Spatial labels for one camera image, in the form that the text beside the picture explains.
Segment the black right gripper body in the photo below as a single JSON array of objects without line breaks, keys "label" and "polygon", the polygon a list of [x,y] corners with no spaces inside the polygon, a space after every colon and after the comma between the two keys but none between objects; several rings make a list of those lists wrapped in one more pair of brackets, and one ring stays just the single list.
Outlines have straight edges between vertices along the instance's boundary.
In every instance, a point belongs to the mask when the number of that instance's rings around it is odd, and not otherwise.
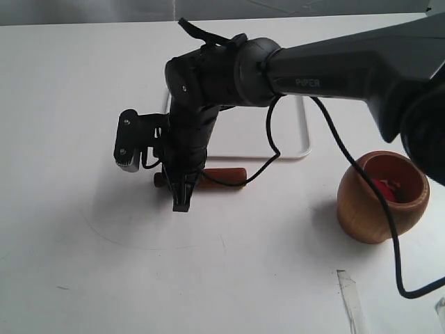
[{"label": "black right gripper body", "polygon": [[188,108],[171,104],[163,144],[163,169],[170,181],[179,181],[203,169],[219,106]]}]

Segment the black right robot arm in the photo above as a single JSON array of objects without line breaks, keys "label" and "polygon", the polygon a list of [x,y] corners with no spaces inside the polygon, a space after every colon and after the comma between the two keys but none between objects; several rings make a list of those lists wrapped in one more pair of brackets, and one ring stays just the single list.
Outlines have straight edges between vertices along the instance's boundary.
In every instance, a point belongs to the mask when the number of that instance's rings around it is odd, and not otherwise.
[{"label": "black right robot arm", "polygon": [[444,15],[292,48],[180,26],[203,45],[165,66],[172,96],[163,172],[187,212],[222,106],[270,106],[283,95],[366,103],[386,142],[400,138],[418,169],[444,182]]}]

